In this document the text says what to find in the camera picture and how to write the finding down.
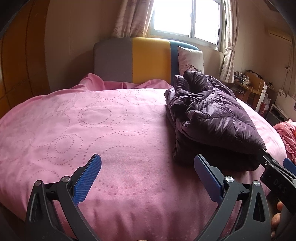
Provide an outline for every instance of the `quilted puffer jacket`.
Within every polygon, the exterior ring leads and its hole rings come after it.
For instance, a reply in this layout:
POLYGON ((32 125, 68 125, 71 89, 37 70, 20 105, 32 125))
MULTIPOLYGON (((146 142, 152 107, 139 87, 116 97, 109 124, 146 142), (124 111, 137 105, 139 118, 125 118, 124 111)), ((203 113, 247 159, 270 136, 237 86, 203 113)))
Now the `quilted puffer jacket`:
POLYGON ((167 116, 176 131, 174 160, 193 164, 202 154, 220 169, 256 170, 255 155, 265 144, 234 93, 217 79, 193 71, 175 76, 174 86, 165 92, 167 116))

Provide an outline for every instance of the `human hand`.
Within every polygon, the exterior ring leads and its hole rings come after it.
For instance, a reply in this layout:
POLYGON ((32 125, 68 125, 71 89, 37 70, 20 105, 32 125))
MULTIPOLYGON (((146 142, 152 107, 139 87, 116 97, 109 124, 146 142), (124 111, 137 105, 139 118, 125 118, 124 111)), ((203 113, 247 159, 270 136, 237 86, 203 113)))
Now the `human hand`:
MULTIPOLYGON (((284 204, 282 202, 279 202, 276 207, 279 211, 282 210, 284 204)), ((276 235, 275 229, 278 227, 279 222, 281 219, 281 213, 277 213, 276 215, 274 215, 274 217, 271 220, 271 237, 274 238, 274 236, 276 235)))

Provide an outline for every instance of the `headboard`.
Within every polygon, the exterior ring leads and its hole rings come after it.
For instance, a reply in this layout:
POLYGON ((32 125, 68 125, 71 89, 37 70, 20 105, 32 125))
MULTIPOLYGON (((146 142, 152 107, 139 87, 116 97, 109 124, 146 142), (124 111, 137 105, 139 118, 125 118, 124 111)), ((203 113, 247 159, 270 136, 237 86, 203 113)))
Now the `headboard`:
POLYGON ((173 85, 179 74, 179 41, 157 38, 113 38, 94 45, 94 73, 105 81, 143 83, 162 79, 173 85))

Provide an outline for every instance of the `bed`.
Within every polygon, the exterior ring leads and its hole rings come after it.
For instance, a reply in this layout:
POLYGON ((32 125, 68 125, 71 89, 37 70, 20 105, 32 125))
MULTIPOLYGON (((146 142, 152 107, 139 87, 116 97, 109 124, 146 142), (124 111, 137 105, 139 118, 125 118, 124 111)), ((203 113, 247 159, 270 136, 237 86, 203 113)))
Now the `bed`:
POLYGON ((286 149, 287 158, 296 164, 296 122, 291 119, 278 123, 274 126, 274 129, 280 135, 286 149))
MULTIPOLYGON (((178 74, 177 45, 196 49, 164 39, 100 42, 94 47, 96 75, 9 111, 0 120, 0 202, 24 220, 36 180, 57 182, 97 153, 102 169, 79 208, 101 240, 193 240, 217 204, 193 168, 172 162, 175 136, 163 94, 178 74)), ((282 164, 280 136, 239 102, 282 164)), ((224 172, 245 183, 262 173, 262 167, 224 172)), ((58 204, 57 211, 71 234, 58 204)))

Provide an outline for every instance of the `window frame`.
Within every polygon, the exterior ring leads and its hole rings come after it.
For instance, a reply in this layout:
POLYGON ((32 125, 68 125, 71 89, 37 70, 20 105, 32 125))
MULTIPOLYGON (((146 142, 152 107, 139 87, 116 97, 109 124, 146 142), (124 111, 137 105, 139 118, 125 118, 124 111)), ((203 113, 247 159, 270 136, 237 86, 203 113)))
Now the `window frame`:
POLYGON ((209 48, 212 48, 214 50, 221 50, 221 46, 223 45, 222 39, 223 32, 225 31, 225 7, 224 7, 224 1, 223 0, 213 0, 219 4, 219 32, 218 32, 218 44, 213 44, 211 42, 208 42, 203 39, 196 38, 194 36, 195 34, 195 18, 196 18, 196 0, 192 0, 192 18, 191 18, 191 31, 190 31, 190 36, 184 35, 184 34, 177 34, 177 33, 172 33, 172 32, 166 32, 166 31, 160 31, 154 29, 154 15, 155 11, 153 11, 152 17, 151 17, 151 23, 150 23, 150 35, 151 36, 161 36, 165 37, 167 39, 171 40, 178 40, 178 41, 183 41, 187 42, 190 44, 198 44, 198 45, 203 45, 209 48))

